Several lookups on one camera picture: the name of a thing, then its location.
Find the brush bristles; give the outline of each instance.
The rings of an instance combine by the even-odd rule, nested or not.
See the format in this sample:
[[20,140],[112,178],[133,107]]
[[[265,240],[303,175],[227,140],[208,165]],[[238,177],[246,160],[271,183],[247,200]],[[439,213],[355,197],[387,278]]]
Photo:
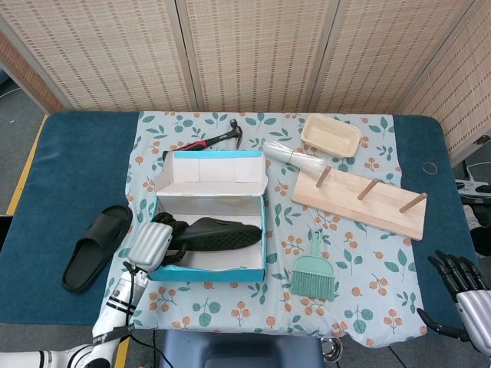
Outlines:
[[292,294],[334,300],[334,278],[293,271]]

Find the gray carpet floor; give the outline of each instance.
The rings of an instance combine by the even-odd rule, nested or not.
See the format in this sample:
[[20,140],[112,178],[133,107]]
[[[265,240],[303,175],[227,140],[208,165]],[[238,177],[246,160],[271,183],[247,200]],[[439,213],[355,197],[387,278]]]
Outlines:
[[[10,80],[5,82],[0,86],[0,95],[15,87]],[[5,213],[7,209],[42,117],[42,111],[22,91],[15,91],[0,99],[0,213]],[[489,161],[490,153],[491,144],[488,144],[467,162]],[[481,166],[473,169],[473,175],[475,179],[483,180],[482,176],[491,175],[491,170],[487,170],[486,174],[486,167]],[[491,177],[487,176],[486,180],[491,182]],[[491,257],[485,258],[481,267],[491,281]],[[151,343],[152,331],[137,331],[135,337]],[[342,340],[344,354],[339,361],[340,368],[402,367],[387,348],[368,349],[349,337]],[[64,350],[90,341],[91,327],[0,324],[0,351]],[[157,332],[157,346],[161,344],[160,341],[160,333]],[[407,367],[489,366],[488,358],[477,353],[469,343],[436,335],[397,343],[393,348]],[[152,359],[152,350],[133,342],[130,344],[127,367],[136,368],[140,364],[150,366]],[[176,364],[176,368],[192,367]]]

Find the yellow tape line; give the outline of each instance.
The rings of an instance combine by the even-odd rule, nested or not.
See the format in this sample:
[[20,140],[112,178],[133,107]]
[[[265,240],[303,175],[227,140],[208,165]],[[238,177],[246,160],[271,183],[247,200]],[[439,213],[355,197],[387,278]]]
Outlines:
[[[39,136],[41,135],[41,131],[43,130],[44,127],[44,122],[46,121],[47,118],[48,115],[44,115],[43,121],[41,121],[41,126],[39,127],[38,135],[36,136],[36,139],[32,144],[31,152],[29,153],[28,159],[25,162],[21,177],[17,182],[17,186],[15,187],[14,195],[12,196],[12,199],[10,200],[10,204],[8,205],[7,215],[14,215],[15,209],[17,208],[18,201],[21,198],[22,190],[24,189],[25,182],[28,179],[29,171],[31,170],[32,160],[34,159],[36,147],[38,146]],[[120,346],[117,349],[116,363],[114,365],[114,368],[124,368],[129,344],[130,344],[130,339],[127,339],[124,342],[120,343]]]
[[24,189],[25,182],[28,179],[29,170],[31,169],[32,160],[34,159],[36,147],[38,146],[39,136],[41,135],[41,131],[43,130],[43,126],[44,126],[44,122],[46,121],[47,118],[48,118],[48,115],[44,115],[43,121],[41,121],[41,126],[39,127],[38,135],[36,136],[36,139],[34,140],[34,143],[32,144],[31,152],[29,153],[28,160],[25,162],[21,177],[17,182],[17,186],[15,187],[14,195],[12,196],[12,199],[10,200],[10,204],[8,205],[7,215],[10,215],[10,216],[14,215],[15,209],[17,208],[17,204],[18,204],[19,199],[21,198],[21,194],[22,194],[22,190]]

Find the wooden peg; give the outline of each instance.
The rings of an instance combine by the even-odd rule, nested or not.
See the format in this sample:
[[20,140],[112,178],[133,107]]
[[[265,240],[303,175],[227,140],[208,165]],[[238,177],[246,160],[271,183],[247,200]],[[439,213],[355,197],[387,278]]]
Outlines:
[[371,182],[368,183],[368,185],[365,187],[365,189],[363,189],[361,191],[361,193],[358,195],[358,201],[361,201],[363,198],[365,198],[365,196],[368,194],[368,192],[370,192],[374,186],[378,183],[378,180],[377,179],[372,179]]
[[421,193],[419,194],[418,197],[416,197],[415,199],[413,199],[412,201],[410,201],[409,203],[407,203],[406,205],[403,205],[400,209],[399,209],[399,212],[400,213],[405,213],[408,209],[410,209],[411,207],[414,207],[415,205],[417,205],[419,202],[421,202],[423,199],[427,198],[428,197],[428,194],[426,193]]
[[326,168],[322,172],[321,177],[319,177],[319,180],[317,181],[317,183],[315,184],[315,186],[317,186],[318,188],[320,188],[322,186],[322,183],[325,180],[325,177],[329,174],[330,171],[331,171],[331,167],[330,166],[326,166]]

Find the light green brush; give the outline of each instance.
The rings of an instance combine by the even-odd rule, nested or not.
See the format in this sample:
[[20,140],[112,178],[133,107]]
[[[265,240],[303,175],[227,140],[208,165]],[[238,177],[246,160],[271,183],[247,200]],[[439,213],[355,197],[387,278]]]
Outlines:
[[320,232],[314,233],[310,255],[300,257],[293,266],[292,294],[334,300],[334,269],[319,256]]

